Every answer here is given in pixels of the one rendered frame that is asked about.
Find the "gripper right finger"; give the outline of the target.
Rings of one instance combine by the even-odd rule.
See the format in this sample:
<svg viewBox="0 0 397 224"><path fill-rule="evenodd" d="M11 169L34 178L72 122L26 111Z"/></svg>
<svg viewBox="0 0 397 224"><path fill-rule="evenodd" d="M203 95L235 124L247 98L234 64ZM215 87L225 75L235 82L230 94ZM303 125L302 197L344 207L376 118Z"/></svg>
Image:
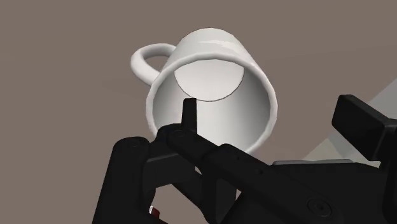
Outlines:
<svg viewBox="0 0 397 224"><path fill-rule="evenodd" d="M397 224L397 119L346 94L338 97L331 124L367 160L380 162L387 173L382 212Z"/></svg>

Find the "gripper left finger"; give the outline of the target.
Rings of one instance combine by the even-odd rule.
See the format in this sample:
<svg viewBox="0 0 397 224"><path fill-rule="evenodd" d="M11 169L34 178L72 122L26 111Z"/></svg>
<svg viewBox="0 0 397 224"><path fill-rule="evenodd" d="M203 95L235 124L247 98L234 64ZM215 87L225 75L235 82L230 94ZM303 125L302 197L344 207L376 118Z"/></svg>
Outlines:
<svg viewBox="0 0 397 224"><path fill-rule="evenodd" d="M154 141L119 140L111 152L92 224L166 224L150 209L156 189L173 185L207 224L343 224L320 193L229 145L197 134L197 102Z"/></svg>

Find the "white mug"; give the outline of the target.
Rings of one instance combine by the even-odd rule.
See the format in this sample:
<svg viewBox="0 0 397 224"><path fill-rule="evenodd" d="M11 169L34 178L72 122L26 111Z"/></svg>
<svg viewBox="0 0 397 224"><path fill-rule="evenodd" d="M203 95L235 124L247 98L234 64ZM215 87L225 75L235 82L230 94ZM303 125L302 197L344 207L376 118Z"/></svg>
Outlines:
<svg viewBox="0 0 397 224"><path fill-rule="evenodd" d="M132 72L150 86L148 127L179 123L185 98L197 100L197 132L214 144L257 150L277 120L277 98L267 75L242 43L221 29L203 28L176 45L136 50Z"/></svg>

